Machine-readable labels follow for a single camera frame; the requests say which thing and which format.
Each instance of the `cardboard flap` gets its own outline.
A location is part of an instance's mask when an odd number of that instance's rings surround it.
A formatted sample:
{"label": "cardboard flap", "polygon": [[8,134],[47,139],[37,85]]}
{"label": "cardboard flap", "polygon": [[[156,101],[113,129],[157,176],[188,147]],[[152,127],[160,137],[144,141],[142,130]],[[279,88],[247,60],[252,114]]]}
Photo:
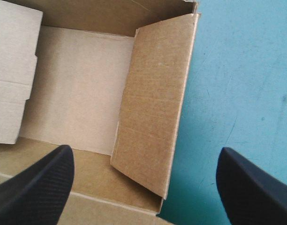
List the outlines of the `cardboard flap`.
{"label": "cardboard flap", "polygon": [[166,199],[198,14],[137,30],[111,165]]}

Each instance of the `scratch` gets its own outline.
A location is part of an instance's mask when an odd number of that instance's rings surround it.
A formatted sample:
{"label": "scratch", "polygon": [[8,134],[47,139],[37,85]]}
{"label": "scratch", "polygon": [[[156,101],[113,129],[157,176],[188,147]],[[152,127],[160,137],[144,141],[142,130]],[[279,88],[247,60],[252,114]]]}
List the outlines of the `scratch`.
{"label": "scratch", "polygon": [[200,184],[199,184],[198,190],[200,190],[200,188],[201,188],[201,186],[202,186],[202,184],[203,184],[203,182],[204,182],[204,179],[205,179],[205,177],[203,177],[203,179],[201,180],[201,182],[200,182]]}
{"label": "scratch", "polygon": [[226,145],[227,142],[229,141],[230,136],[231,136],[231,134],[232,134],[232,132],[233,132],[233,130],[234,130],[234,127],[235,127],[235,124],[236,124],[236,120],[237,120],[237,115],[236,115],[236,118],[235,118],[235,120],[234,120],[234,123],[233,123],[233,126],[232,126],[232,128],[231,128],[231,131],[230,131],[230,133],[229,133],[229,135],[228,135],[228,138],[227,138],[227,140],[226,140],[226,142],[225,142],[225,145]]}
{"label": "scratch", "polygon": [[207,90],[207,93],[208,93],[209,98],[211,98],[208,89],[206,89],[206,90]]}
{"label": "scratch", "polygon": [[148,8],[144,7],[142,4],[138,3],[137,1],[131,0],[131,2],[134,2],[135,4],[138,4],[140,7],[144,8],[145,10],[155,14],[154,12],[152,12],[151,10],[149,10]]}
{"label": "scratch", "polygon": [[203,60],[203,62],[201,63],[201,65],[199,66],[199,68],[196,70],[196,74],[200,71],[200,69],[203,67],[204,63],[206,62],[206,60],[208,59],[208,57],[210,56],[210,54],[212,53],[212,51],[214,50],[214,47],[216,46],[218,41],[215,41],[213,43],[213,45],[211,46],[211,49],[209,50],[208,54],[206,55],[205,59]]}
{"label": "scratch", "polygon": [[287,104],[287,95],[285,94],[282,96],[281,107],[280,107],[279,116],[277,119],[277,125],[276,125],[276,130],[274,133],[274,139],[272,142],[272,152],[274,152],[274,150],[275,150],[277,138],[279,137],[279,131],[280,131],[281,126],[282,126],[282,121],[283,121],[284,110],[285,110],[286,104]]}

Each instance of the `blue floor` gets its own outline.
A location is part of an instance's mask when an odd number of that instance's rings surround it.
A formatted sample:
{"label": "blue floor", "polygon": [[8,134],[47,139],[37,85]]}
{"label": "blue floor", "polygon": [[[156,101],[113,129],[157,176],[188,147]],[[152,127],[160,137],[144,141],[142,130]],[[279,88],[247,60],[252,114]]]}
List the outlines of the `blue floor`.
{"label": "blue floor", "polygon": [[202,13],[167,201],[178,225],[229,225],[223,146],[287,184],[287,0],[200,0]]}

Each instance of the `open cardboard box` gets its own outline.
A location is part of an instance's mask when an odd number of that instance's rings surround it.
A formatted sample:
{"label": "open cardboard box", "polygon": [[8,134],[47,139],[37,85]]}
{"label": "open cardboard box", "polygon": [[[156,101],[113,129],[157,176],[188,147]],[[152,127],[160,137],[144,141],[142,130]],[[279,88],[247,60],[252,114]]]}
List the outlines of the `open cardboard box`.
{"label": "open cardboard box", "polygon": [[[42,11],[43,20],[20,137],[14,145],[0,144],[0,175],[13,176],[57,145],[69,144],[75,197],[155,216],[168,192],[197,4],[9,2]],[[107,210],[113,217],[114,209]],[[76,224],[75,210],[70,213],[67,220]],[[99,217],[92,218],[96,224],[108,223]],[[114,224],[155,223],[137,214],[118,220]]]}

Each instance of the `box side wall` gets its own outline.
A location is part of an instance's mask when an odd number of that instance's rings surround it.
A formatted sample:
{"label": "box side wall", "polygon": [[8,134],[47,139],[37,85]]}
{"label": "box side wall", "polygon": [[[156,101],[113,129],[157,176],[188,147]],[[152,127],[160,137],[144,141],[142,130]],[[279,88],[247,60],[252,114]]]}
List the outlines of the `box side wall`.
{"label": "box side wall", "polygon": [[191,13],[183,0],[8,0],[44,12],[43,25],[134,36],[147,24]]}
{"label": "box side wall", "polygon": [[166,198],[197,14],[136,34],[111,164]]}
{"label": "box side wall", "polygon": [[42,26],[20,136],[111,155],[133,41]]}

